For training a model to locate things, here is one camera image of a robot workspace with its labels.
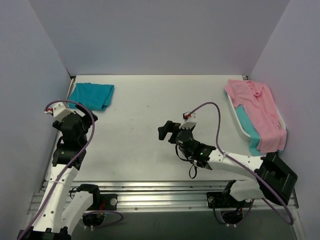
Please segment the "teal t-shirt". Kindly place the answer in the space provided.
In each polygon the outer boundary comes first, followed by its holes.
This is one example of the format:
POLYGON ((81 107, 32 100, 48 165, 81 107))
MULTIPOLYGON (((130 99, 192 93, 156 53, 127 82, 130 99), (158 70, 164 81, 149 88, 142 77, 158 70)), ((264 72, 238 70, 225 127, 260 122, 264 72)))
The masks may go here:
POLYGON ((91 111, 105 111, 111 104, 115 86, 112 84, 77 83, 70 101, 81 103, 91 111))

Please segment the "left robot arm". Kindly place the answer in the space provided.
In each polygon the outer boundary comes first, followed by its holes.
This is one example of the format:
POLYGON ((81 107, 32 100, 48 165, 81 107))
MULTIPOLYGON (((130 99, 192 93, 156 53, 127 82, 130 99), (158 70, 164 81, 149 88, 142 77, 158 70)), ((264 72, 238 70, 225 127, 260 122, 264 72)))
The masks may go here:
POLYGON ((70 240, 72 233, 88 209, 100 206, 99 187, 82 184, 69 205, 67 194, 80 171, 86 149, 95 132, 98 117, 83 104, 72 104, 84 115, 70 109, 70 100, 54 100, 47 104, 45 114, 52 115, 52 126, 61 132, 53 153, 49 180, 42 202, 29 224, 18 234, 19 240, 70 240))

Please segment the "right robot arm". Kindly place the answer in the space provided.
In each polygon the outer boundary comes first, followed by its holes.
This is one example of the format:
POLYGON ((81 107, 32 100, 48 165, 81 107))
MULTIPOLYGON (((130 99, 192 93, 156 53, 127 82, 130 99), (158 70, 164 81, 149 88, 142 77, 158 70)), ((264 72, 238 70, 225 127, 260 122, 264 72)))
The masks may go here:
POLYGON ((196 140, 193 130, 196 121, 184 123, 167 121, 158 127, 158 138, 163 141, 171 134, 168 142, 175 145, 181 160, 192 164, 196 169, 220 170, 246 176, 247 180, 232 180, 222 193, 223 203, 234 206, 247 199, 261 198, 276 205, 288 205, 297 174, 279 157, 276 152, 265 156, 247 156, 219 150, 196 140))

